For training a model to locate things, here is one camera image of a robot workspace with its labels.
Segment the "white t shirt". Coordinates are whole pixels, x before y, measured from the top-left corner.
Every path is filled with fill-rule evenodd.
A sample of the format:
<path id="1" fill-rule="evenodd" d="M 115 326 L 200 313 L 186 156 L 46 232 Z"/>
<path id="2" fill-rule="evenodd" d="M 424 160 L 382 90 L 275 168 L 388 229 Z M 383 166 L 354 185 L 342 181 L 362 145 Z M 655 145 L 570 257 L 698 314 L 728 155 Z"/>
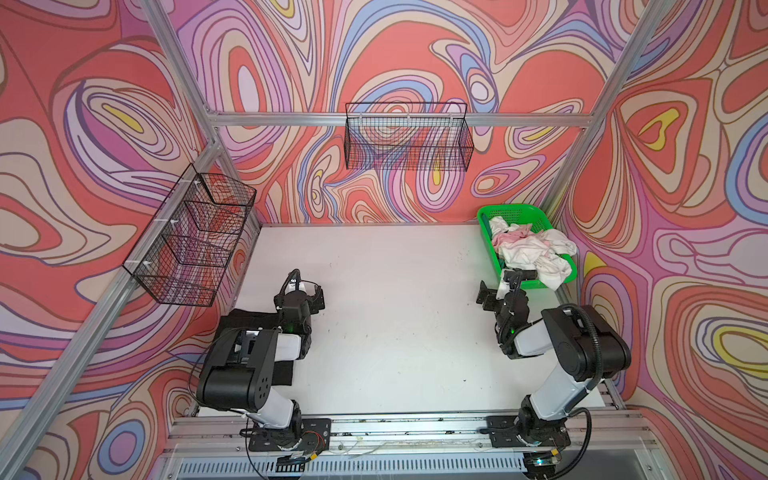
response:
<path id="1" fill-rule="evenodd" d="M 505 244 L 494 250 L 507 269 L 536 270 L 537 279 L 551 289 L 557 290 L 574 272 L 574 268 L 565 259 L 578 253 L 577 245 L 557 229 L 545 229 L 533 232 L 532 224 L 508 224 L 502 217 L 496 216 L 489 221 L 491 245 L 495 235 L 506 231 L 528 231 L 529 235 L 513 244 Z"/>

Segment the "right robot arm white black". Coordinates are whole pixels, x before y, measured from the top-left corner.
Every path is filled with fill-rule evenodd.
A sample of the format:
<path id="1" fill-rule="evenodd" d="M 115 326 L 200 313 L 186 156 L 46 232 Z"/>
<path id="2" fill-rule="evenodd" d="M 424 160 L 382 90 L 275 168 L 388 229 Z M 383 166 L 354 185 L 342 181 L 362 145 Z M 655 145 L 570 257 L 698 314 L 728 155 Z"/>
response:
<path id="1" fill-rule="evenodd" d="M 531 322 L 521 283 L 527 271 L 506 271 L 496 289 L 480 283 L 476 303 L 495 317 L 496 342 L 511 360 L 552 351 L 557 364 L 542 386 L 524 397 L 512 420 L 488 420 L 485 431 L 506 446 L 568 442 L 565 422 L 604 379 L 631 365 L 631 350 L 594 307 L 563 304 L 541 311 Z"/>

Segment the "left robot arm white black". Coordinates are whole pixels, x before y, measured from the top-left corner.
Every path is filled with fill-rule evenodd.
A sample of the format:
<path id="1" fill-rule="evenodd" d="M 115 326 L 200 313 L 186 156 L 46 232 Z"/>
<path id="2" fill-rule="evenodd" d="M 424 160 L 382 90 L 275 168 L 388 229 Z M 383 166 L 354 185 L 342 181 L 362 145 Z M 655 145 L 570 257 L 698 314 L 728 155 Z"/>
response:
<path id="1" fill-rule="evenodd" d="M 207 408 L 243 414 L 255 427 L 296 441 L 302 435 L 297 401 L 279 393 L 294 363 L 312 344 L 312 317 L 325 309 L 322 287 L 291 280 L 273 312 L 234 309 L 220 318 L 203 355 L 195 397 Z"/>

